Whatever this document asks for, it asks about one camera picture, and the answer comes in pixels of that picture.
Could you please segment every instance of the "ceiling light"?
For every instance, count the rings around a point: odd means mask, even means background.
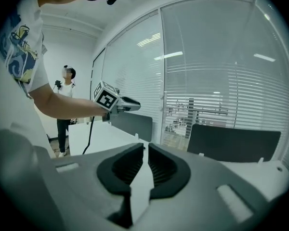
[[[264,16],[265,16],[265,18],[269,21],[270,20],[270,17],[269,17],[269,15],[267,15],[267,14],[264,14]]]
[[[164,55],[164,58],[169,58],[169,57],[172,57],[172,56],[180,56],[180,55],[183,55],[183,52],[182,52],[182,51]],[[158,56],[158,57],[154,58],[154,60],[155,60],[155,61],[158,61],[158,60],[160,60],[161,58],[162,58],[162,57]]]
[[[270,62],[275,62],[275,59],[268,57],[268,56],[264,56],[264,55],[260,55],[260,54],[254,54],[255,57],[270,61]]]
[[[148,43],[153,42],[153,41],[158,40],[158,39],[160,39],[160,33],[156,33],[156,34],[152,35],[152,38],[150,38],[150,39],[146,38],[145,40],[139,42],[137,45],[140,47],[143,47],[145,44],[148,44]]]

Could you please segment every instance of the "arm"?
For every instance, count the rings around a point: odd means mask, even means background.
[[[57,119],[73,119],[90,116],[103,116],[107,110],[86,99],[69,98],[54,93],[49,84],[29,93],[34,104],[47,116]]]

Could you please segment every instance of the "floor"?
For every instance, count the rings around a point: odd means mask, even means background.
[[[50,142],[50,146],[52,147],[56,157],[58,157],[59,153],[60,153],[60,149],[59,149],[59,141],[51,141]],[[68,138],[66,139],[66,156],[71,156],[71,153],[69,151],[69,143],[68,143]]]

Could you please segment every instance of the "black pants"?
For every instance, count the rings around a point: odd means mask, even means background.
[[[70,123],[71,123],[71,120],[57,119],[58,141],[59,141],[60,152],[66,151],[66,130],[68,131],[68,125]]]

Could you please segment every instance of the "person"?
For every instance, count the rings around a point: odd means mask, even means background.
[[[72,80],[76,76],[76,71],[71,66],[65,65],[62,69],[62,77],[64,83],[60,87],[56,88],[56,92],[64,95],[66,97],[74,98],[75,93],[75,84]],[[71,119],[57,119],[57,128],[58,128],[58,141],[60,153],[59,157],[66,155],[66,130],[68,131],[68,126],[71,124]]]
[[[96,103],[53,92],[43,62],[41,6],[75,0],[20,0],[0,32],[0,129],[26,137],[55,157],[37,112],[69,120],[103,116]]]

